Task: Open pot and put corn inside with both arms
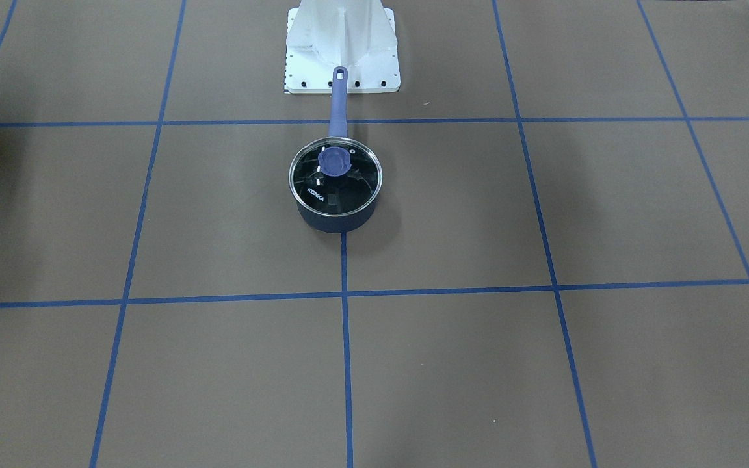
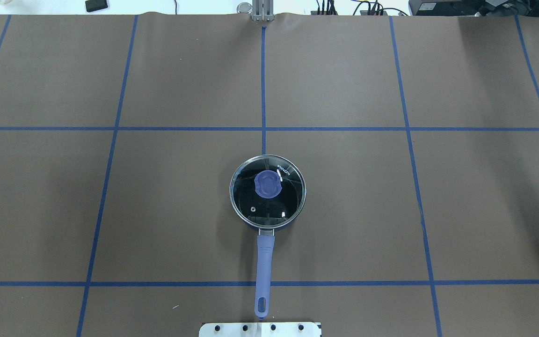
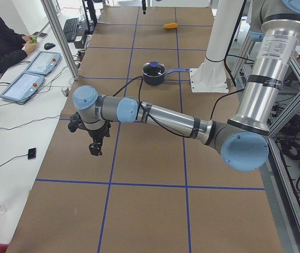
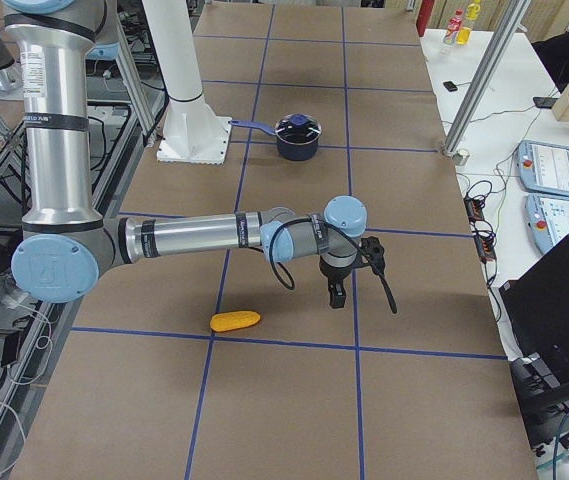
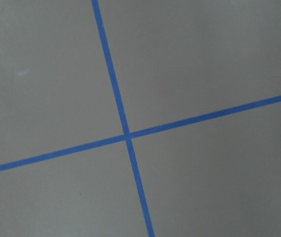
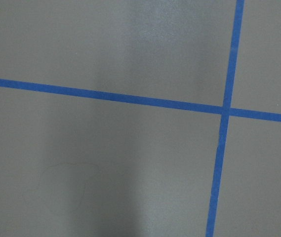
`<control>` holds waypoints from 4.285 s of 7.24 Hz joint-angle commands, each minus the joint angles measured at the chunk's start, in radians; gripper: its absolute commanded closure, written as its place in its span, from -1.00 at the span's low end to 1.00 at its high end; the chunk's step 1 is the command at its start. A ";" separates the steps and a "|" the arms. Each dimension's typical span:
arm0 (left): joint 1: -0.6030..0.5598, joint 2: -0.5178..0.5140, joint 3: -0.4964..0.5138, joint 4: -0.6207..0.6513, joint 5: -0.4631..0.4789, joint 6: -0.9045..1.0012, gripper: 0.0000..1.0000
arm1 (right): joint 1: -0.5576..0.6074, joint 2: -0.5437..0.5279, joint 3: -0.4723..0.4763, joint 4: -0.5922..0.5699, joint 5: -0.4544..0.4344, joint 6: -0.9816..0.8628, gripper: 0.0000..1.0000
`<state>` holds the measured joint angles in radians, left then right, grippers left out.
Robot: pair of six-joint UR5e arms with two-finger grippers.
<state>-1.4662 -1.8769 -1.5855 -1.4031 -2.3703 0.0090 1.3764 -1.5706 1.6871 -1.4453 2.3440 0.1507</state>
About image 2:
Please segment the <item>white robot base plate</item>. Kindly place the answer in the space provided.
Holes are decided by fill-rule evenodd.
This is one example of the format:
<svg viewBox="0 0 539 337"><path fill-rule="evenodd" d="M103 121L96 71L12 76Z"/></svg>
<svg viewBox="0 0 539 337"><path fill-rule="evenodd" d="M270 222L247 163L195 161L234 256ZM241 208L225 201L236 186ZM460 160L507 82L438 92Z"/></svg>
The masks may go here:
<svg viewBox="0 0 539 337"><path fill-rule="evenodd" d="M205 323L199 337L321 337L318 322L225 322Z"/></svg>

